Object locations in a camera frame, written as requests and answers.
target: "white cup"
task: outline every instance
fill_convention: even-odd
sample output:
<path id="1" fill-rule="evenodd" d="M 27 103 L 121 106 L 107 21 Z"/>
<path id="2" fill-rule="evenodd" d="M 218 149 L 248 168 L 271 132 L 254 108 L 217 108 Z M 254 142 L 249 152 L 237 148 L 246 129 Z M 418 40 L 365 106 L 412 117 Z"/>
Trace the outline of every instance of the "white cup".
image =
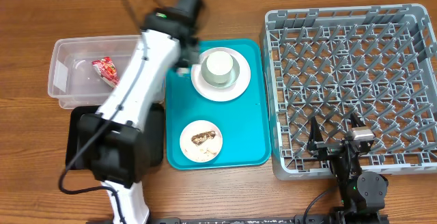
<path id="1" fill-rule="evenodd" d="M 201 73 L 207 82 L 222 84 L 229 80 L 234 60 L 229 53 L 217 51 L 211 53 L 201 65 Z"/>

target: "white plate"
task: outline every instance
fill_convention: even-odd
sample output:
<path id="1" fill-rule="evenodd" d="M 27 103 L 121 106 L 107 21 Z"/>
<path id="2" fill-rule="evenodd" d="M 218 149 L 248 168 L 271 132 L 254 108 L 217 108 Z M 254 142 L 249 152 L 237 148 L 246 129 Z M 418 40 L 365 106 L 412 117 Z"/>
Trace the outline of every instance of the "white plate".
<path id="1" fill-rule="evenodd" d="M 237 81 L 230 87 L 213 87 L 202 77 L 201 64 L 206 57 L 214 51 L 225 51 L 226 53 L 229 53 L 240 66 L 240 74 L 238 75 Z M 193 82 L 196 91 L 203 97 L 212 101 L 225 102 L 237 98 L 246 90 L 247 86 L 249 86 L 251 81 L 251 67 L 243 55 L 238 51 L 227 47 L 211 48 L 200 54 L 199 64 L 195 64 L 191 68 L 191 81 Z"/>
<path id="2" fill-rule="evenodd" d="M 215 138 L 213 138 L 213 140 L 215 141 L 215 150 L 217 150 L 217 153 L 215 155 L 211 153 L 207 153 L 207 154 L 200 153 L 198 148 L 201 145 L 200 146 L 194 145 L 194 143 L 191 141 L 191 138 L 194 135 L 198 135 L 201 132 L 208 132 L 211 130 L 213 130 L 216 133 L 216 136 Z M 217 126 L 215 126 L 212 122 L 198 120 L 198 121 L 191 122 L 184 128 L 184 130 L 180 134 L 179 145 L 185 157 L 196 163 L 206 163 L 216 158 L 217 155 L 219 155 L 221 148 L 223 146 L 223 136 L 220 132 L 220 129 L 217 128 Z"/>

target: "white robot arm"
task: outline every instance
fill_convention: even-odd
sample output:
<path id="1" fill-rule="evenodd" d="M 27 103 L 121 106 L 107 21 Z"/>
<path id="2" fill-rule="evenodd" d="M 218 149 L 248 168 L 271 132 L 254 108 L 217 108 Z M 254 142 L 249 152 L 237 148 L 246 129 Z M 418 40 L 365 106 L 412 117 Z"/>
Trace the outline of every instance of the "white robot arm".
<path id="1" fill-rule="evenodd" d="M 97 110 L 78 122 L 79 147 L 59 179 L 59 189 L 71 165 L 81 157 L 102 182 L 114 209 L 113 223 L 145 224 L 149 209 L 143 198 L 142 177 L 153 153 L 145 127 L 155 93 L 171 68 L 198 62 L 196 21 L 202 0 L 179 0 L 174 8 L 156 8 L 145 17 L 132 59 L 119 85 Z"/>

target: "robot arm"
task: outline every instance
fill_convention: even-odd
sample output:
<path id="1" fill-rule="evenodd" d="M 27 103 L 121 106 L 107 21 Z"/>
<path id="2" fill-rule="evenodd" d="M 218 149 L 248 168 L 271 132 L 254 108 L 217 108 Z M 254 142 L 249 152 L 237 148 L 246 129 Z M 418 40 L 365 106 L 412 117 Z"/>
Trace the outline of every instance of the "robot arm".
<path id="1" fill-rule="evenodd" d="M 122 220 L 119 212 L 128 224 L 145 224 L 149 218 L 141 183 L 154 153 L 144 133 L 147 115 L 167 72 L 197 64 L 194 34 L 202 7 L 201 0 L 179 0 L 174 8 L 148 14 L 119 85 L 96 114 L 86 114 L 78 123 L 81 147 L 104 131 L 84 151 L 83 162 L 95 179 L 117 192 L 118 198 L 108 191 L 114 223 Z"/>
<path id="2" fill-rule="evenodd" d="M 388 224 L 379 210 L 385 207 L 389 181 L 378 173 L 363 172 L 358 160 L 360 154 L 370 152 L 375 135 L 355 113 L 350 121 L 352 129 L 340 143 L 324 143 L 316 118 L 311 118 L 307 149 L 317 154 L 318 160 L 330 163 L 343 203 L 331 210 L 330 223 Z"/>

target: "clear plastic container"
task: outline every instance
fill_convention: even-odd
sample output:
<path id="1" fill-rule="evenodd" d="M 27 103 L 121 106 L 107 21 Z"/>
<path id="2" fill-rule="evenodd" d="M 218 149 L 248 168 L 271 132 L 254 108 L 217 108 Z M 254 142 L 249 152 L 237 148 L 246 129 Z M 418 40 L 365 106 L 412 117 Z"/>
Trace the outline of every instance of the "clear plastic container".
<path id="1" fill-rule="evenodd" d="M 110 57 L 123 76 L 139 36 L 101 36 L 58 40 L 52 54 L 47 92 L 59 99 L 59 106 L 73 109 L 102 104 L 113 88 L 93 69 L 92 61 Z M 165 97 L 165 84 L 155 95 L 155 102 Z"/>

